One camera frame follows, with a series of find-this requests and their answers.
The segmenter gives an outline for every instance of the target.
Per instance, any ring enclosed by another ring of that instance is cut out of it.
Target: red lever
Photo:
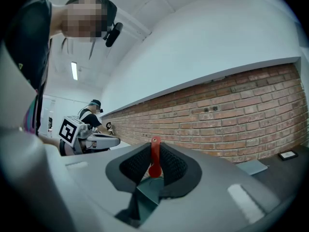
[[[158,136],[151,139],[151,159],[153,160],[153,165],[148,170],[151,178],[158,178],[162,174],[160,166],[160,143],[161,139]]]

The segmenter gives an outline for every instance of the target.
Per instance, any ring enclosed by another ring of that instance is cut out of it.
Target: fluorescent light
[[[72,63],[71,63],[71,66],[72,66],[73,79],[74,79],[74,80],[78,80],[78,79],[77,79],[77,68],[76,68],[76,63],[75,63],[75,62],[72,62]]]

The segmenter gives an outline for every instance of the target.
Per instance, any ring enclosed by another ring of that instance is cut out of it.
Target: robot
[[[64,117],[59,136],[76,155],[62,157],[55,146],[18,129],[36,92],[3,47],[0,56],[5,115],[0,117],[0,167],[29,212],[52,231],[266,231],[293,201],[280,201],[225,159],[159,138],[103,151],[120,140],[92,133],[71,116]],[[80,149],[79,140],[86,140],[91,154]],[[153,190],[156,182],[162,185]]]

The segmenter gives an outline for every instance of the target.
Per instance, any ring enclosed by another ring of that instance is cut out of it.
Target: black device
[[[278,156],[281,158],[281,160],[289,160],[298,157],[298,154],[295,151],[289,150],[283,153],[279,153]]]

